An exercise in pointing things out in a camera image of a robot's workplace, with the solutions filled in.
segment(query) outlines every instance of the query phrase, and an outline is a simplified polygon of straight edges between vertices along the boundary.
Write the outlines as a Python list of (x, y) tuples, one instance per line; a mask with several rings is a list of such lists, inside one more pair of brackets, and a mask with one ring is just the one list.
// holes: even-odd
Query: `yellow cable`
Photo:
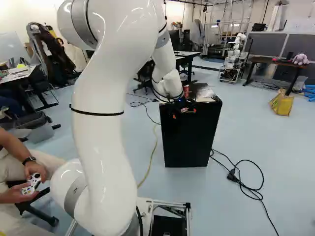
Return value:
[(144, 181), (147, 179), (149, 173), (150, 173), (150, 169), (151, 169), (151, 165), (152, 165), (152, 160), (153, 160), (153, 154), (154, 152), (156, 151), (157, 149), (157, 146), (158, 146), (158, 136), (157, 136), (157, 133), (156, 133), (156, 127), (157, 127), (157, 124), (154, 126), (153, 128), (153, 132), (154, 132), (154, 135), (156, 137), (156, 144), (154, 146), (154, 149), (152, 150), (152, 153), (151, 153), (151, 157), (150, 157), (150, 163), (149, 163), (149, 166), (148, 166), (148, 170), (146, 172), (146, 174), (144, 175), (143, 179), (140, 181), (140, 183), (138, 184), (138, 188), (141, 187), (141, 185), (144, 183)]

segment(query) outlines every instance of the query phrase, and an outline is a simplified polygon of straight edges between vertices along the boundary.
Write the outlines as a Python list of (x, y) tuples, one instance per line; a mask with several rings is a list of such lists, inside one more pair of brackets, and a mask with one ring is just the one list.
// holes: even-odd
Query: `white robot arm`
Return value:
[(137, 187), (121, 138), (129, 79), (150, 59), (154, 88), (182, 96), (175, 56), (159, 1), (66, 0), (62, 35), (95, 50), (72, 97), (72, 132), (79, 154), (51, 180), (54, 200), (95, 236), (121, 236), (136, 209)]

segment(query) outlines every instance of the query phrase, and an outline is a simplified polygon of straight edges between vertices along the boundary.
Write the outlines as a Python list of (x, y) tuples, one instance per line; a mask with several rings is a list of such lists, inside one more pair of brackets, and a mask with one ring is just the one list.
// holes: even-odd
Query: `pink stuffed toy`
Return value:
[(305, 54), (296, 55), (295, 58), (293, 59), (293, 63), (298, 65), (310, 64)]

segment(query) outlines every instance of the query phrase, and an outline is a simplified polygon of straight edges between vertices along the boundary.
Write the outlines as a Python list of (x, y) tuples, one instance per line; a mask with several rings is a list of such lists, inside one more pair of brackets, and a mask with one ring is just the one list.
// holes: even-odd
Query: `game controller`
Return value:
[(34, 173), (28, 178), (28, 183), (30, 184), (28, 187), (22, 188), (22, 195), (30, 195), (35, 192), (38, 186), (41, 183), (40, 173)]

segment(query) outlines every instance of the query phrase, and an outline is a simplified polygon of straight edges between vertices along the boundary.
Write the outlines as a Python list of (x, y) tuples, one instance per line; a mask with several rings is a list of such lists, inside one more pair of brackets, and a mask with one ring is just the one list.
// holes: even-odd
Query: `wristwatch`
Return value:
[(33, 157), (33, 156), (29, 156), (28, 158), (26, 158), (26, 159), (22, 162), (23, 166), (24, 166), (27, 162), (29, 162), (29, 161), (36, 161), (36, 158)]

